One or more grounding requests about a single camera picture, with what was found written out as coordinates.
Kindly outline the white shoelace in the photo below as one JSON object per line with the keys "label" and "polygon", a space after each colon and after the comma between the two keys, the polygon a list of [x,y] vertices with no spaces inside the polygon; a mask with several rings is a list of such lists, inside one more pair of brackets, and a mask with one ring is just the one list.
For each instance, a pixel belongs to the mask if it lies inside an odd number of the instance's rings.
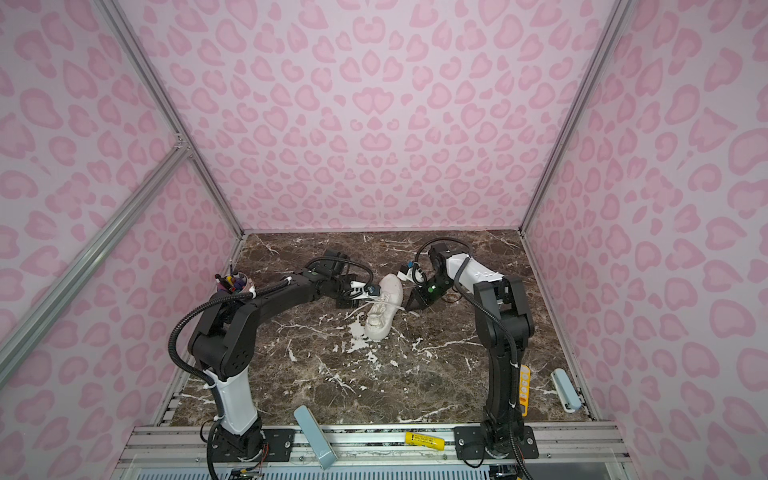
{"label": "white shoelace", "polygon": [[394,320],[395,314],[403,310],[403,290],[400,287],[394,290],[380,288],[381,296],[379,298],[361,300],[365,304],[371,305],[367,324],[376,328],[384,328],[389,325]]}

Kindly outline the white knit sneaker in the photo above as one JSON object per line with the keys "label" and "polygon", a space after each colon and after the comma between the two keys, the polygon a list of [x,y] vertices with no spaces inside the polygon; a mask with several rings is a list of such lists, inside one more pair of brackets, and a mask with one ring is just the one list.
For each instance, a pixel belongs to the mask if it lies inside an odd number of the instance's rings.
{"label": "white knit sneaker", "polygon": [[402,308],[403,285],[395,274],[388,274],[379,283],[380,295],[371,301],[364,323],[364,335],[374,342],[383,340],[390,332],[396,313]]}

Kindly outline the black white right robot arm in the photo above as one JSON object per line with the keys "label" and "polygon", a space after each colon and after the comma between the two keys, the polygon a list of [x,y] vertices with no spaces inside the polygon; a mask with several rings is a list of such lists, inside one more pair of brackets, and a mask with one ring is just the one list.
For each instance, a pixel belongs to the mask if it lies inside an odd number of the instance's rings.
{"label": "black white right robot arm", "polygon": [[473,306],[476,335],[488,353],[488,395],[479,442],[472,445],[460,435],[464,443],[459,457],[538,458],[533,430],[525,425],[529,387],[524,383],[523,360],[535,325],[522,280],[496,272],[470,253],[453,251],[444,243],[433,246],[429,256],[433,276],[426,276],[415,261],[398,272],[414,284],[406,308],[423,310],[455,289]]}

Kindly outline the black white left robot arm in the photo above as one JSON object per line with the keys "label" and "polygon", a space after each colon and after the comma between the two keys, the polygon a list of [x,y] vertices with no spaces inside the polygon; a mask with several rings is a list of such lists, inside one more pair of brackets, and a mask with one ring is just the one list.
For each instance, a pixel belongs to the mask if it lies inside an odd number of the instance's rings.
{"label": "black white left robot arm", "polygon": [[168,341],[173,362],[205,382],[212,391],[216,415],[206,444],[210,472],[217,463],[279,460],[278,447],[270,445],[253,400],[248,369],[255,352],[257,331],[273,317],[322,297],[340,308],[362,299],[376,299],[381,288],[343,267],[324,261],[319,268],[292,272],[279,282],[261,288],[247,285],[242,275],[217,274],[216,293],[186,314]]}

